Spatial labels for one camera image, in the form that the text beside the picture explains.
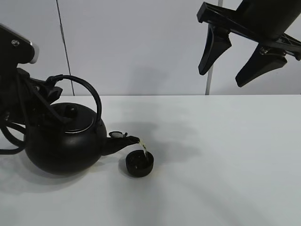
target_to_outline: teapot handle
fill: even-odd
[[[62,74],[56,75],[56,76],[50,76],[46,80],[46,84],[55,86],[55,84],[58,81],[61,81],[63,79],[68,79],[68,80],[74,81],[74,82],[84,86],[92,94],[92,96],[93,96],[93,98],[96,102],[96,107],[97,107],[96,121],[95,121],[95,125],[96,125],[101,120],[102,102],[101,102],[100,97],[99,97],[97,91],[95,90],[95,88],[90,83],[88,83],[87,81],[85,81],[81,78],[78,78],[78,77],[75,77],[75,76],[72,76],[72,75],[62,75]]]

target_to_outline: silver metal part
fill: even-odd
[[[75,133],[81,133],[81,132],[84,132],[86,130],[88,130],[92,125],[93,125],[93,122],[94,122],[94,118],[92,118],[92,122],[89,126],[87,126],[86,128],[82,129],[82,130],[79,130],[79,131],[72,131],[72,130],[69,130],[69,131],[66,131],[65,133],[68,133],[68,134],[75,134]]]
[[[30,63],[34,64],[38,60],[40,49],[39,49],[38,45],[34,44],[33,42],[30,42],[30,44],[34,48],[34,56],[33,56],[32,60],[30,61]]]
[[[18,41],[18,40],[12,40],[11,41],[11,44],[13,45],[13,46],[15,46],[15,47],[17,47],[18,45],[20,45],[20,42]]]
[[[7,121],[9,118],[9,112],[5,112],[5,117],[4,117],[4,120]]]
[[[269,52],[269,49],[261,47],[259,51],[260,51],[260,54],[264,55],[264,54],[267,54]]]

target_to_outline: teapot lid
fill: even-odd
[[[52,106],[59,115],[72,119],[65,125],[65,133],[80,133],[93,124],[95,112],[86,106],[74,103],[59,103]]]

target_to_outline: gray wall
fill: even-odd
[[[19,65],[31,77],[68,74],[55,0],[1,0],[0,23],[32,40],[40,48],[37,63]],[[58,83],[64,95],[71,95],[69,81]]]
[[[241,0],[208,0],[236,9]],[[100,95],[204,95],[207,75],[198,74],[207,24],[197,22],[199,0],[58,0],[71,74]],[[3,23],[40,47],[34,65],[21,65],[38,79],[68,74],[56,0],[2,0]],[[301,40],[301,17],[287,33]],[[235,76],[256,43],[232,34],[232,47],[214,64],[210,94],[300,94],[300,62],[288,64],[238,88]],[[69,81],[59,84],[72,95]],[[76,95],[88,95],[74,84]]]

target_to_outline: white table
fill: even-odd
[[[95,109],[92,97],[63,97]],[[102,97],[108,131],[141,137],[153,172],[101,158],[71,178],[0,156],[1,226],[300,226],[301,96]]]

